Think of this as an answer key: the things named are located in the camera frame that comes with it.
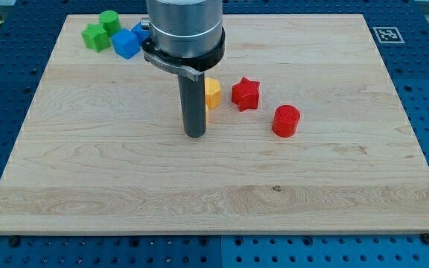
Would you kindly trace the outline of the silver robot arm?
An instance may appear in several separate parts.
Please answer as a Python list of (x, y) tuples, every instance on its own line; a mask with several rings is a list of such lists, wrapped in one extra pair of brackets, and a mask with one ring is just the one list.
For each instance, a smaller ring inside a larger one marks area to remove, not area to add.
[(144, 58), (155, 67), (200, 80), (224, 54), (220, 0), (147, 0), (141, 20), (150, 36), (142, 42)]

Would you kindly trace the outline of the blue block behind arm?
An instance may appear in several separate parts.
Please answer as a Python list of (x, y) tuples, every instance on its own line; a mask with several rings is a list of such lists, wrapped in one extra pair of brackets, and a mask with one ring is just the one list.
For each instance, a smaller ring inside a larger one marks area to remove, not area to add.
[(143, 29), (140, 22), (132, 27), (131, 32), (137, 36), (139, 46), (150, 36), (150, 31)]

